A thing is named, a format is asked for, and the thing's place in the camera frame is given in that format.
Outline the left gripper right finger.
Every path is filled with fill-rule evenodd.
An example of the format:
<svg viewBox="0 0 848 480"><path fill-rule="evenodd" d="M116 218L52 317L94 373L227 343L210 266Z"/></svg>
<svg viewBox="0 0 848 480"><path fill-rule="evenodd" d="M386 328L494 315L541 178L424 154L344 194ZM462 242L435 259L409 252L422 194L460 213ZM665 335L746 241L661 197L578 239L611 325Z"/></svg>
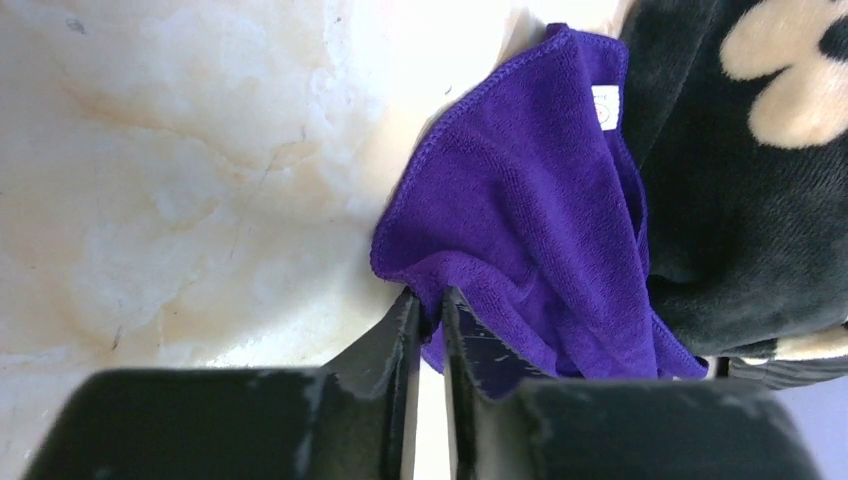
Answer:
<svg viewBox="0 0 848 480"><path fill-rule="evenodd" d="M544 375L478 320L441 303L455 479L816 479L787 411L743 381L590 381Z"/></svg>

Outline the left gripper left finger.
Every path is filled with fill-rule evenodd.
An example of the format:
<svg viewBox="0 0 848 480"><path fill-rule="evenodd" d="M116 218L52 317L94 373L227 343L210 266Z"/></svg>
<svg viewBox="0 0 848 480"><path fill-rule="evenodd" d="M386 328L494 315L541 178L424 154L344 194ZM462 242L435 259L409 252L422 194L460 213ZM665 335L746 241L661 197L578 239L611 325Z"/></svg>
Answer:
<svg viewBox="0 0 848 480"><path fill-rule="evenodd" d="M29 479L409 479L419 300L321 367L120 369L69 397Z"/></svg>

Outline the purple towel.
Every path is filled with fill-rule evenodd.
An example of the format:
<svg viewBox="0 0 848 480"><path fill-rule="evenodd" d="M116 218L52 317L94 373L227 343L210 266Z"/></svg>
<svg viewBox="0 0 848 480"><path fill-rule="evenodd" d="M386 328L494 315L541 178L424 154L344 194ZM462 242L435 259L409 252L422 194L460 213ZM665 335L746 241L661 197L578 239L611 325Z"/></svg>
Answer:
<svg viewBox="0 0 848 480"><path fill-rule="evenodd" d="M421 140L376 226L374 274L432 318L459 289L551 376L702 379L650 305L641 177L596 112L620 107L627 66L621 41L549 25Z"/></svg>

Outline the black floral blanket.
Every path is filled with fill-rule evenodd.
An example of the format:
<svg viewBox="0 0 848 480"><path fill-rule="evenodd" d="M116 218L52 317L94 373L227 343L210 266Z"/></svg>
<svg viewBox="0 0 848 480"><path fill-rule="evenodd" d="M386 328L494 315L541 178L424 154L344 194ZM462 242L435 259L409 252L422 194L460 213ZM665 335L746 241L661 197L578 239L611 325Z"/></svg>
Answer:
<svg viewBox="0 0 848 480"><path fill-rule="evenodd" d="M637 1L621 39L654 310L731 377L845 376L846 3Z"/></svg>

